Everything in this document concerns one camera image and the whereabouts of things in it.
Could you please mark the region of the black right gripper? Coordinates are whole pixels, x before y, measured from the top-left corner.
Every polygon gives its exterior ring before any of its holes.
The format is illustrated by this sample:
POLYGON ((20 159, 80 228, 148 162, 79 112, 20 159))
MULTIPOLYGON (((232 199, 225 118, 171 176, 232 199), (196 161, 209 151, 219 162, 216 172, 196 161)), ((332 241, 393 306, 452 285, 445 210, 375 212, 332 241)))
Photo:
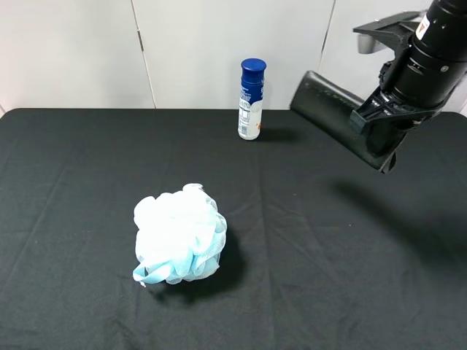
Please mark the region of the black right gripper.
POLYGON ((395 123, 419 125, 436 116, 444 107, 444 102, 429 108, 412 106, 392 93, 385 93, 379 87, 350 115, 350 126, 356 134, 369 132, 371 124, 377 126, 379 156, 383 157, 379 172, 387 174, 396 162, 396 150, 406 137, 407 131, 395 123))

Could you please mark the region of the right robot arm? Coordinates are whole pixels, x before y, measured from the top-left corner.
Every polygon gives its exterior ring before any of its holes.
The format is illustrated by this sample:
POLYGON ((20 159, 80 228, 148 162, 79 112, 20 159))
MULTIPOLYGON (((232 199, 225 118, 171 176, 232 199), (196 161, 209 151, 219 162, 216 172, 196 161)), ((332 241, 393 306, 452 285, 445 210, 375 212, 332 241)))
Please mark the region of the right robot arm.
POLYGON ((406 134, 436 116, 466 75, 466 2, 432 1, 425 13, 401 12, 353 31, 394 52, 378 88, 350 116, 365 142, 357 154, 387 173, 406 134))

